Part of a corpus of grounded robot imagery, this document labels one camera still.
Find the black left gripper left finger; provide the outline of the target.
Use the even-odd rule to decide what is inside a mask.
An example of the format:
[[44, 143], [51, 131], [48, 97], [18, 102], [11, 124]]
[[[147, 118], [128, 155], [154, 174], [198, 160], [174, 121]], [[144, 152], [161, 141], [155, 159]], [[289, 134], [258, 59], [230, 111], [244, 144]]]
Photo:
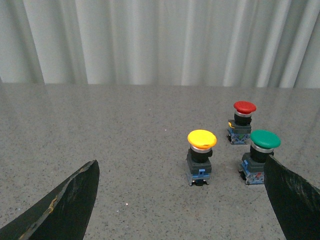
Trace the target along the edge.
[[82, 240], [95, 205], [100, 177], [89, 161], [31, 208], [0, 229], [2, 240]]

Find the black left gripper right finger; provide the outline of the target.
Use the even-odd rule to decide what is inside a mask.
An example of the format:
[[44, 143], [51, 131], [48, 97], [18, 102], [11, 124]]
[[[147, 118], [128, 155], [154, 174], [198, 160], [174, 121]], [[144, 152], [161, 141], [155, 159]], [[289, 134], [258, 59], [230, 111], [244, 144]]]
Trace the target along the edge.
[[320, 190], [269, 155], [264, 185], [287, 240], [320, 238]]

